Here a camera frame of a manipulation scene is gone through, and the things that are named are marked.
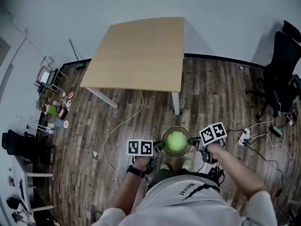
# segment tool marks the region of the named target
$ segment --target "table leg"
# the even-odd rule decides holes
[[[28,177],[53,177],[52,173],[32,173],[32,172],[27,172],[26,175]]]
[[[67,79],[69,79],[68,76],[65,75],[63,72],[59,71],[59,73],[61,73],[63,76],[65,76]]]
[[[59,88],[58,86],[56,86],[55,84],[52,84],[52,86],[58,88],[59,90],[61,90],[62,92],[65,92],[63,89]]]
[[[173,97],[174,113],[175,113],[175,115],[179,115],[180,114],[179,93],[178,92],[171,92],[171,95]]]
[[[98,98],[101,98],[105,103],[109,104],[110,106],[114,108],[118,108],[118,104],[116,104],[114,101],[110,100],[107,96],[105,96],[102,92],[100,92],[96,88],[87,87],[87,90],[91,91],[94,95],[96,95]]]
[[[42,211],[42,210],[48,210],[48,209],[53,209],[53,208],[54,208],[53,205],[49,205],[49,206],[45,206],[45,207],[40,207],[40,208],[32,209],[32,212]]]

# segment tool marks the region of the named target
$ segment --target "white cable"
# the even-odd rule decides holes
[[[264,121],[264,122],[256,123],[256,124],[255,124],[255,125],[253,125],[253,126],[256,126],[256,125],[260,125],[260,126],[262,126],[262,124],[264,124],[264,123],[270,123],[270,122],[273,122],[273,121],[275,120],[275,118],[276,118],[277,116],[279,116],[279,115],[280,115],[280,113],[281,113],[281,103],[279,103],[279,105],[280,105],[279,114],[275,115],[275,116],[274,116],[274,117],[272,117],[272,118],[269,118],[269,119],[267,119],[267,120],[266,120],[266,121]]]
[[[288,156],[289,156],[290,158],[296,158],[296,157],[291,157],[291,155],[289,154],[288,150],[287,150],[281,143],[278,143],[278,144],[276,144],[276,145],[273,145],[273,144],[272,144],[272,141],[271,141],[271,139],[270,139],[270,137],[269,137],[268,134],[262,134],[262,135],[259,135],[259,136],[256,136],[256,137],[252,137],[252,136],[250,136],[250,137],[251,137],[252,139],[255,139],[255,138],[261,137],[261,136],[267,136],[267,137],[269,138],[269,142],[271,143],[271,146],[281,145],[281,146],[286,150],[286,152],[287,152],[287,154],[288,154]]]
[[[246,128],[246,122],[244,120],[238,120],[236,123],[235,123],[235,128],[237,127],[237,124],[242,121],[244,124],[245,124],[245,128]]]
[[[269,142],[271,143],[271,146],[281,145],[281,146],[285,149],[286,153],[288,154],[288,156],[289,156],[290,158],[296,159],[296,160],[295,160],[295,169],[294,169],[293,177],[292,177],[292,179],[291,179],[291,181],[290,181],[290,183],[291,183],[291,182],[293,181],[293,178],[294,178],[295,173],[296,173],[296,170],[297,170],[297,157],[291,156],[291,155],[289,154],[288,150],[287,150],[281,143],[278,143],[278,144],[276,144],[276,145],[273,145],[273,144],[272,144],[272,141],[271,141],[271,139],[270,139],[270,137],[269,137],[268,134],[262,134],[262,135],[259,135],[259,136],[256,136],[256,137],[252,137],[252,136],[250,136],[250,137],[251,137],[252,139],[255,139],[255,138],[261,137],[261,136],[267,136],[267,137],[269,138]]]
[[[141,93],[140,90],[139,90],[139,92],[140,92],[141,97],[142,97],[142,106],[141,106],[140,110],[139,110],[136,114],[134,114],[130,119],[128,119],[128,120],[126,120],[126,121],[120,123],[113,131],[111,131],[111,132],[108,134],[107,138],[105,139],[105,141],[104,141],[104,143],[103,143],[103,155],[104,155],[104,159],[105,159],[105,161],[107,162],[107,164],[112,168],[112,170],[115,172],[117,189],[119,188],[119,186],[118,186],[118,178],[117,178],[117,171],[112,167],[112,165],[111,165],[111,164],[108,162],[108,160],[107,160],[107,157],[106,157],[105,151],[104,151],[104,144],[107,142],[107,140],[108,140],[108,138],[109,138],[109,135],[110,135],[111,133],[113,133],[113,132],[114,132],[119,126],[121,126],[122,124],[127,123],[129,120],[131,120],[134,116],[136,116],[136,115],[142,110],[143,105],[144,105],[144,98],[143,98],[143,94]]]

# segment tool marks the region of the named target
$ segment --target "floor board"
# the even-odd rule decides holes
[[[57,129],[54,136],[48,139],[55,145],[51,155],[53,165],[38,164],[35,167],[35,171],[53,172],[53,179],[47,181],[38,178],[35,183],[38,186],[37,194],[44,203],[54,205],[53,215],[63,226],[85,226],[94,221],[95,210],[105,209],[107,201],[117,189],[115,174],[105,162],[102,145],[110,131],[140,109],[142,97],[139,91],[102,89],[105,95],[119,105],[118,109],[114,109],[88,90],[79,87],[85,70],[78,71],[75,66],[67,66],[63,72],[69,76],[65,90],[75,91],[66,117],[70,125],[68,129]],[[131,163],[126,156],[128,139],[156,141],[171,126],[184,126],[193,136],[197,136],[199,130],[219,121],[227,129],[234,130],[244,128],[243,121],[247,127],[255,124],[255,115],[262,108],[264,99],[246,95],[245,89],[258,90],[256,78],[261,77],[262,73],[262,69],[247,65],[186,57],[183,62],[179,116],[174,114],[171,93],[141,91],[144,97],[143,109],[131,121],[113,132],[105,145],[107,160],[116,169],[119,184]],[[268,106],[263,120],[269,119],[272,114],[272,109]],[[283,114],[273,122],[277,126],[284,123]],[[267,131],[270,125],[271,123],[263,124],[258,133]],[[253,127],[252,134],[257,133],[257,129],[258,127]],[[271,136],[273,144],[282,142],[291,156],[298,158],[293,179],[296,160],[290,159],[284,148],[280,145],[272,147],[268,138],[260,139],[252,145],[267,160],[277,160],[279,168],[284,172],[285,186],[278,202],[285,211],[296,210],[297,207],[287,201],[299,201],[301,197],[300,130],[299,120],[294,127],[283,129],[282,140]],[[228,133],[227,150],[262,176],[271,194],[279,223],[285,221],[285,215],[277,206],[275,197],[282,187],[281,173],[273,168],[276,167],[274,163],[265,162],[255,152],[237,145],[238,137],[236,132]],[[188,157],[193,158],[193,171],[203,165],[199,152],[191,151]],[[210,168],[205,164],[201,172],[207,173]],[[135,205],[143,198],[145,187],[144,180]],[[227,173],[221,191],[224,199],[242,212],[246,199]]]

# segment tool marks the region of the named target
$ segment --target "extension cord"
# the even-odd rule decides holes
[[[251,133],[250,130],[248,128],[245,128],[238,140],[238,144],[243,145],[245,143],[245,141],[250,139],[251,138],[250,133]]]

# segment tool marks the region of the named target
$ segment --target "shoe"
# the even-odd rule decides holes
[[[191,170],[192,161],[191,159],[185,159],[182,164],[182,169],[186,169],[187,171]]]
[[[160,169],[167,169],[170,170],[170,167],[166,163],[162,163]]]

